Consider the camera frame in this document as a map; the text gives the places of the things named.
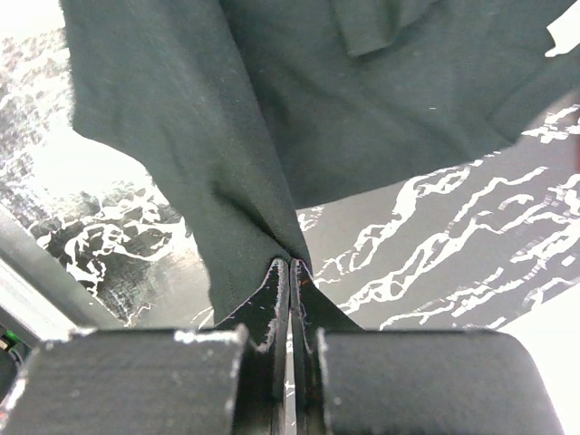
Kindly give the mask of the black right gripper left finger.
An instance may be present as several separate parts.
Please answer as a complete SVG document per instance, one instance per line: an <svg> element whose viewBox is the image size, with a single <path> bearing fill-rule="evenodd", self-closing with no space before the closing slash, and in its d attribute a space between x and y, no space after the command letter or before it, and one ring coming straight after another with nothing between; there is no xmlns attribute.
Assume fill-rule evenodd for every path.
<svg viewBox="0 0 580 435"><path fill-rule="evenodd" d="M82 329L38 344L1 404L4 434L280 434L288 265L209 329Z"/></svg>

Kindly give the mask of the black t shirt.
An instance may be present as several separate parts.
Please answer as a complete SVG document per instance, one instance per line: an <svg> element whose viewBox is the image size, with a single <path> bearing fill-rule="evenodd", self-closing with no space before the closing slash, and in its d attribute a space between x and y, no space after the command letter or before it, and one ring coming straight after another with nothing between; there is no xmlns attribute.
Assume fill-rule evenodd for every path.
<svg viewBox="0 0 580 435"><path fill-rule="evenodd" d="M73 129L137 160L193 232L216 321L296 212L513 145L579 86L569 1L65 1Z"/></svg>

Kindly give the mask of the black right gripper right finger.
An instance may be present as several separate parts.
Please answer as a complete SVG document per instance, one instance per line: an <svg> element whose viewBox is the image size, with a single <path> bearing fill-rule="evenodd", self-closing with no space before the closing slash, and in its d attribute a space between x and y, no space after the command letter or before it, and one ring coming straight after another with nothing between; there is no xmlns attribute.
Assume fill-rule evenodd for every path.
<svg viewBox="0 0 580 435"><path fill-rule="evenodd" d="M530 353L489 329L366 330L290 266L300 434L559 434Z"/></svg>

